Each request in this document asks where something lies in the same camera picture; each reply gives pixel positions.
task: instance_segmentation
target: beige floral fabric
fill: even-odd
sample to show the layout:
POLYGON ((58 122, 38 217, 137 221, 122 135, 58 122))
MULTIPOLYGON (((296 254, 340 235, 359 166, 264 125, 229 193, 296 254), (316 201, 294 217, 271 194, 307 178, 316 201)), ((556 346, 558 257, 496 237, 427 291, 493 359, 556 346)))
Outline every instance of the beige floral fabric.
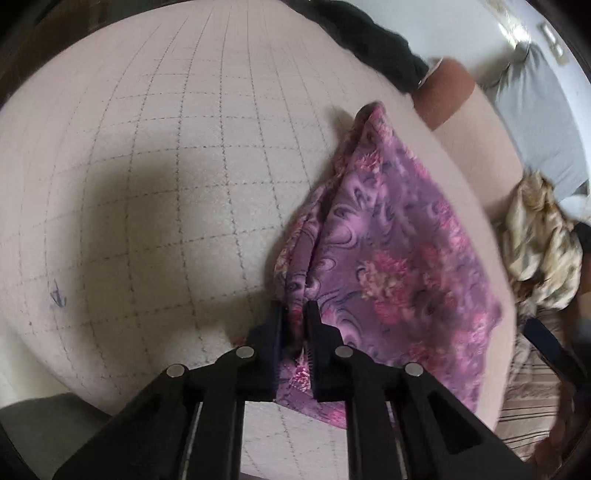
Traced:
POLYGON ((502 234, 503 261, 517 302, 565 308, 579 288, 583 251, 539 172, 526 175, 509 208, 502 234))

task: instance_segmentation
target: pink flower pattern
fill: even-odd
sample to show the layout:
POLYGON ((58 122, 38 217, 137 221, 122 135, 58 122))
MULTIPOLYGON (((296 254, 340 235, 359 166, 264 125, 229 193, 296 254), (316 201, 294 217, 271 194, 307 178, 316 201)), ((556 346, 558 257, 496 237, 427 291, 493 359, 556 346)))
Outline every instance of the pink flower pattern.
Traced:
POLYGON ((275 265, 294 344, 277 402, 345 427, 341 403, 311 397, 303 306, 374 361, 419 362, 474 410, 500 306, 470 239, 381 103, 363 107, 303 206, 275 265))

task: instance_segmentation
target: gridded mat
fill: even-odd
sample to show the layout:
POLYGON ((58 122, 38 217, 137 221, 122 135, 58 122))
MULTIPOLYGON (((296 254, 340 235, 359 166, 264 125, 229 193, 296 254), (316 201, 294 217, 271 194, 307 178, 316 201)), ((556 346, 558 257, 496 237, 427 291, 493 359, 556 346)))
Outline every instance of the gridded mat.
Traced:
MULTIPOLYGON (((167 365, 212 362, 262 320, 291 216, 374 99, 402 101, 274 0, 186 2, 90 35, 0 112, 3 314, 110 413, 167 365)), ((246 426, 247 473, 347 476, 340 430, 275 405, 249 406, 246 426)))

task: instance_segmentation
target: fabric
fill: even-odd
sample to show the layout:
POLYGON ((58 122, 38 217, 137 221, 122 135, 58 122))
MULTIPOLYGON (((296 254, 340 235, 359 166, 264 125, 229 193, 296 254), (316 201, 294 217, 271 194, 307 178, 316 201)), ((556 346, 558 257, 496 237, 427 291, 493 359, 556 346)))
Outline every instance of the fabric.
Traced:
MULTIPOLYGON (((359 111, 333 166, 275 265, 296 348, 302 308, 317 300, 346 344, 382 364, 419 362, 474 410, 501 311, 449 202, 381 103, 359 111)), ((311 399, 307 355, 286 370, 279 404, 344 426, 342 406, 311 399)))
MULTIPOLYGON (((555 310, 541 310, 538 318, 561 342, 563 322, 555 310)), ((538 352, 521 335, 515 338, 515 357, 495 433, 523 460, 548 437, 561 409, 561 382, 538 352)))
MULTIPOLYGON (((502 304, 476 406, 494 428, 515 307, 482 207, 408 96, 279 1, 199 0, 125 19, 11 97, 0 111, 2 315, 110 413, 172 363, 213 362, 264 318, 284 228, 376 98, 502 304)), ((345 479, 346 435, 248 404, 242 462, 269 480, 345 479)))
POLYGON ((579 288, 583 251, 539 172, 519 184, 504 227, 502 253, 516 300, 565 308, 579 288))
POLYGON ((382 73, 402 93, 415 91, 429 70, 413 55, 404 37, 376 25, 354 5, 339 0, 284 2, 317 22, 341 47, 382 73))
POLYGON ((558 201, 588 178, 579 130, 561 86, 538 45, 509 65, 486 95, 503 119, 521 161, 554 184, 558 201))

